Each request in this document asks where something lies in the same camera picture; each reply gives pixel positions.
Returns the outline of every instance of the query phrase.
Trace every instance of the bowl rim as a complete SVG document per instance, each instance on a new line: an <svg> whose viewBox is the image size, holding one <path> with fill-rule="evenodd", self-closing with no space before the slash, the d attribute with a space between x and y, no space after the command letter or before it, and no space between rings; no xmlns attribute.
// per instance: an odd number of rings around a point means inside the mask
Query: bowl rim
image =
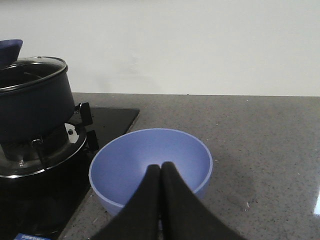
<svg viewBox="0 0 320 240"><path fill-rule="evenodd" d="M145 128L145 129L140 129L140 130L136 130L136 131L131 131L131 132L128 132L124 135L121 135L115 139L113 139L112 141L108 142L105 146L103 146L97 153L96 155L94 156L93 160L91 161L91 164L90 164L90 167L89 167L89 182L90 182L90 185L93 189L93 191L99 196L99 198L101 198L102 200L104 200L105 202L109 203L109 204L112 204L116 207L119 207L119 208L123 208L125 206L125 204L120 204L120 203L117 203L115 201L112 201L111 199L105 197L104 195L102 195L100 193L100 191L98 191L98 189L96 188L95 184L93 183L93 180L92 180L92 175L91 175L91 171L92 171L92 167L93 167L93 164L95 163L98 155L105 149L107 148L109 145L111 145L113 142L117 141L118 139L121 139L121 138L124 138L126 137L127 135L132 135L132 134L136 134L136 133L139 133L139 132L144 132L144 131L154 131L154 130L160 130L160 131L171 131L171 132L178 132L178 133L181 133L181 134L184 134L184 135L187 135L193 139L195 139L198 143L200 143L202 145L202 147L205 149L207 155L209 156L209 169L208 169L208 172L204 178L204 180L201 182L201 184L195 189L193 190L192 192L194 194L196 194L208 181L209 181L209 178L211 176L211 173L213 172L214 170L214 166L213 166L213 157L208 149L208 147L200 140L198 139L197 137L191 135L190 133L187 133L187 132L184 132L184 131L181 131L181 130L177 130L177 129L172 129L172 128L160 128L160 127L155 127L155 128Z"/></svg>

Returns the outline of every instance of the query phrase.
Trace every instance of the plastic bowl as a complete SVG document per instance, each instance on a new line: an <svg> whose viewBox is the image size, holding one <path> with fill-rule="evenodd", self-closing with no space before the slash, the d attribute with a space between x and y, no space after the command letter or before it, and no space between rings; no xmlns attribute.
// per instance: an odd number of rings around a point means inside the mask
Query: plastic bowl
<svg viewBox="0 0 320 240"><path fill-rule="evenodd" d="M92 160L90 184L114 216L138 188L147 166L163 162L173 162L193 193L203 198L213 170L208 148L188 133L167 128L133 131L109 142Z"/></svg>
<svg viewBox="0 0 320 240"><path fill-rule="evenodd" d="M0 65L10 65L17 61L22 44L20 39L0 41Z"/></svg>

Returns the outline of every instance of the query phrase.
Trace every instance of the countertop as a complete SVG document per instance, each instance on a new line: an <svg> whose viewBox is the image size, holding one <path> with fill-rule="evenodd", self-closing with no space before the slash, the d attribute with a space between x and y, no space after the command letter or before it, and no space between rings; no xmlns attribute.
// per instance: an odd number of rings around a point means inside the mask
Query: countertop
<svg viewBox="0 0 320 240"><path fill-rule="evenodd" d="M74 93L74 100L139 108L132 131L172 128L202 140L214 157L203 203L246 239L320 239L320 97ZM90 190L59 239L90 239L110 219Z"/></svg>

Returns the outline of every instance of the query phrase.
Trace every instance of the white wall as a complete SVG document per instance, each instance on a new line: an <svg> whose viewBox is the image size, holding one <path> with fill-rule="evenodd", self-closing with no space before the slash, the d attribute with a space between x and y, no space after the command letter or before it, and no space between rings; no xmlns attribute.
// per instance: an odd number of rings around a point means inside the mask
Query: white wall
<svg viewBox="0 0 320 240"><path fill-rule="evenodd" d="M73 92L320 96L319 0L5 0L0 40Z"/></svg>

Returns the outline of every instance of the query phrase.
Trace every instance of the stove burner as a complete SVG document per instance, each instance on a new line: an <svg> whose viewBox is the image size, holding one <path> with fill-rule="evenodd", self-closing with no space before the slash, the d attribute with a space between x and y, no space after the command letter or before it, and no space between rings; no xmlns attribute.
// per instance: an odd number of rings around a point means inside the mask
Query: stove burner
<svg viewBox="0 0 320 240"><path fill-rule="evenodd" d="M85 126L86 140L77 153L57 167L39 174L0 177L0 239L13 240L18 233L25 233L57 240L90 189L88 172L93 157L102 146L125 134L138 114L138 109L88 109L88 103L83 103L79 114L72 116L69 120L72 124L65 129L71 134L68 134L68 141L76 143L81 142L77 140L82 136L81 125ZM4 163L4 158L5 154L0 153L1 173L5 163L19 163L14 160Z"/></svg>
<svg viewBox="0 0 320 240"><path fill-rule="evenodd" d="M4 143L0 147L0 177L19 178L49 170L77 153L86 138L83 126L65 123L31 142Z"/></svg>

